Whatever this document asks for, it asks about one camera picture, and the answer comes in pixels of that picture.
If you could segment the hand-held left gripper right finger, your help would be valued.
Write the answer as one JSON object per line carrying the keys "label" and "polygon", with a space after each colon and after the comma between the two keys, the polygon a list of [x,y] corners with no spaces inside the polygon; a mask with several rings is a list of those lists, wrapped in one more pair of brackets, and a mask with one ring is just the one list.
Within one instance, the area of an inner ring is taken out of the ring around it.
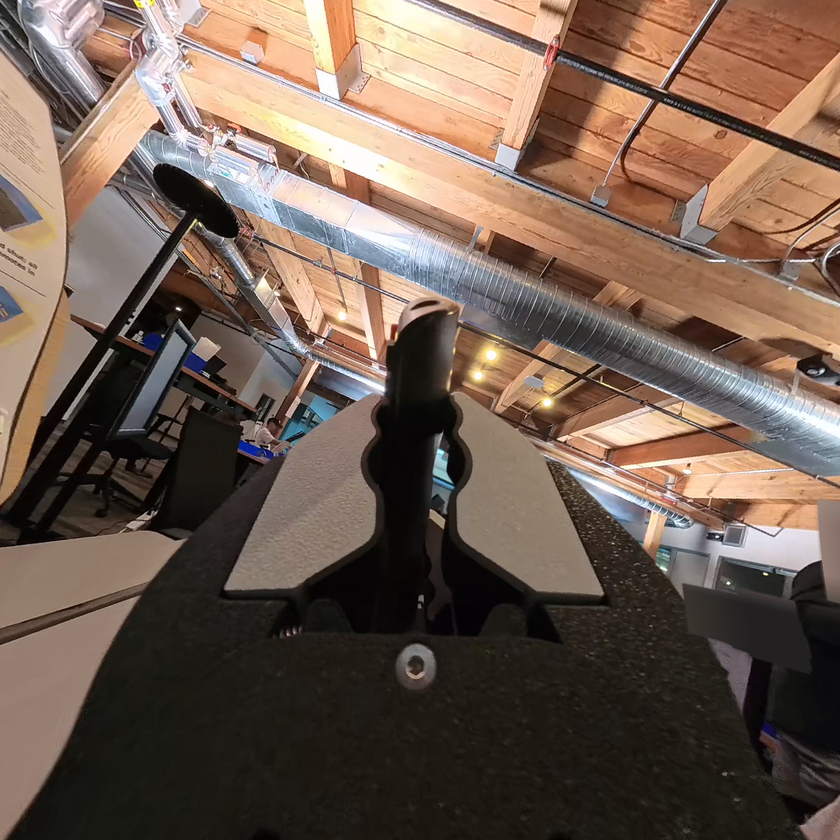
{"label": "hand-held left gripper right finger", "polygon": [[547,606],[606,604],[603,590],[545,458],[465,394],[450,398],[457,475],[448,504],[447,584],[457,628],[482,628],[514,606],[527,628]]}

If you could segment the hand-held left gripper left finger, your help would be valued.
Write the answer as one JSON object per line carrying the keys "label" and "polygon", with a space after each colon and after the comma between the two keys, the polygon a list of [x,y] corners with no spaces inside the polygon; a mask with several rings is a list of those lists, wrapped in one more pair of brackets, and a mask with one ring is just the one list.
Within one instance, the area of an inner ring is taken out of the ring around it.
{"label": "hand-held left gripper left finger", "polygon": [[290,449],[224,586],[234,599],[341,604],[370,628],[383,533],[382,495],[369,455],[382,396],[371,394],[304,434]]}

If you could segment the black remote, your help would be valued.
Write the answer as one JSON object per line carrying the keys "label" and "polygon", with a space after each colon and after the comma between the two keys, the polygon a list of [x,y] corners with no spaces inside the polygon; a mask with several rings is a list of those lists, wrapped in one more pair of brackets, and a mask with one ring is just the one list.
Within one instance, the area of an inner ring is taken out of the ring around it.
{"label": "black remote", "polygon": [[420,297],[404,308],[386,350],[385,403],[379,414],[380,489],[385,503],[374,629],[400,634],[415,624],[425,594],[429,505],[437,439],[451,415],[450,379],[459,308]]}

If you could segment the black office chair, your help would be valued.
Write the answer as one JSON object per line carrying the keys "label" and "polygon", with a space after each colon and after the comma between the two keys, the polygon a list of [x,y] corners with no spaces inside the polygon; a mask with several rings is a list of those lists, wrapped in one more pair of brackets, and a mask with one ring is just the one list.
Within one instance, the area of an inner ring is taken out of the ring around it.
{"label": "black office chair", "polygon": [[242,427],[190,408],[148,530],[194,532],[235,490]]}

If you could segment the black framed display on stand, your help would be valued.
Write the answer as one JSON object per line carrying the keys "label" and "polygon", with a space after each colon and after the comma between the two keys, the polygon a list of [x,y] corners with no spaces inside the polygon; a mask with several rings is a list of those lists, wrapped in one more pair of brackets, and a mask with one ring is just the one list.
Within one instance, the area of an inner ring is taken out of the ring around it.
{"label": "black framed display on stand", "polygon": [[163,400],[195,345],[196,341],[187,327],[176,320],[108,431],[108,441],[150,432]]}

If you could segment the printed instruction poster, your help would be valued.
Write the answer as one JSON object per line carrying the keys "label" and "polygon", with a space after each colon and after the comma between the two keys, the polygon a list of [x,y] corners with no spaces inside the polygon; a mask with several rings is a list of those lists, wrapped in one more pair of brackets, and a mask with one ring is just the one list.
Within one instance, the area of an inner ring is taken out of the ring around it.
{"label": "printed instruction poster", "polygon": [[1,56],[2,464],[67,272],[67,216],[46,101]]}

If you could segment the large silver air duct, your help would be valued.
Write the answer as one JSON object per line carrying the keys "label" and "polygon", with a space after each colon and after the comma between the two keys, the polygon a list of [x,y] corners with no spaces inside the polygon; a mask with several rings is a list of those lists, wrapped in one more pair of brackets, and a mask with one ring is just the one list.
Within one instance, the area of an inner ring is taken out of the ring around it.
{"label": "large silver air duct", "polygon": [[817,395],[274,165],[216,163],[155,131],[136,151],[210,181],[269,223],[464,305],[470,322],[506,340],[549,341],[752,430],[762,455],[838,476],[838,406]]}

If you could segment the slim silver air duct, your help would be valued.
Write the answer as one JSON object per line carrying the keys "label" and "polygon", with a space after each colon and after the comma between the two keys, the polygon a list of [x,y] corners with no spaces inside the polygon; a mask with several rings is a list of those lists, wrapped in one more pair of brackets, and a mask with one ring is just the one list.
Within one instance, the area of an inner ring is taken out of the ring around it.
{"label": "slim silver air duct", "polygon": [[[81,45],[102,24],[102,2],[17,2],[17,17],[28,37],[30,51],[42,56],[49,66],[49,78],[54,82],[66,82],[67,89],[82,106],[95,107],[105,96],[106,89],[82,55]],[[318,345],[311,346],[298,337],[287,310],[274,291],[257,279],[233,238],[213,234],[200,224],[196,228],[232,273],[237,289],[267,324],[269,335],[280,343],[280,346],[266,344],[271,354],[277,354],[279,349],[295,352],[308,361],[362,383],[371,392],[384,392],[383,379],[370,378],[330,358]]]}

